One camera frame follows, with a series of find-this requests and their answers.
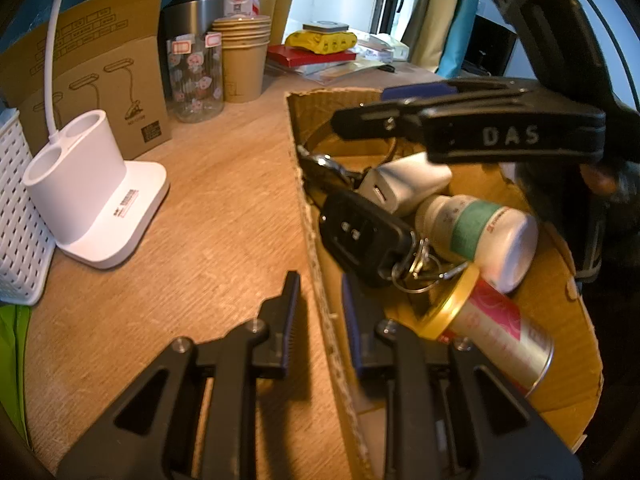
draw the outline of wooden desk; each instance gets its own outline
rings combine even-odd
[[[407,69],[341,83],[383,88],[434,78]],[[350,477],[288,151],[284,92],[318,86],[290,75],[265,84],[257,101],[226,104],[213,120],[172,122],[174,138],[140,157],[163,164],[171,188],[126,263],[100,271],[56,252],[31,318],[25,373],[31,438],[52,471],[173,338],[223,336],[296,269],[308,323],[296,333],[287,381],[258,391],[258,477]]]

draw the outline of screw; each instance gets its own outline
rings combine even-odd
[[[393,117],[389,117],[386,121],[385,121],[385,130],[390,132],[391,130],[393,130],[396,127],[396,120]]]
[[[245,326],[249,332],[257,334],[258,332],[262,332],[267,327],[267,324],[263,320],[255,318],[247,321]]]
[[[174,351],[178,352],[178,354],[184,354],[191,348],[191,341],[189,341],[189,339],[187,339],[186,337],[177,337],[171,343],[171,348],[173,348]]]
[[[387,339],[393,339],[398,330],[398,322],[393,319],[383,319],[376,327],[378,333]]]
[[[472,345],[473,342],[468,337],[458,337],[453,340],[453,346],[460,352],[468,352]]]

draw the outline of white storage basket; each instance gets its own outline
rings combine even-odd
[[[0,301],[35,304],[42,295],[56,241],[22,176],[31,160],[18,110],[0,128]]]

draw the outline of red book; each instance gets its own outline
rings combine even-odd
[[[271,45],[267,49],[267,57],[282,66],[295,68],[297,66],[331,63],[334,61],[353,61],[356,59],[356,54],[351,50],[336,52],[335,54],[314,54],[303,48]]]

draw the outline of yellow package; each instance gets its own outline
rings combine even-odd
[[[352,32],[331,32],[323,34],[312,30],[299,30],[289,34],[287,46],[306,48],[315,54],[335,54],[355,46],[358,39]]]

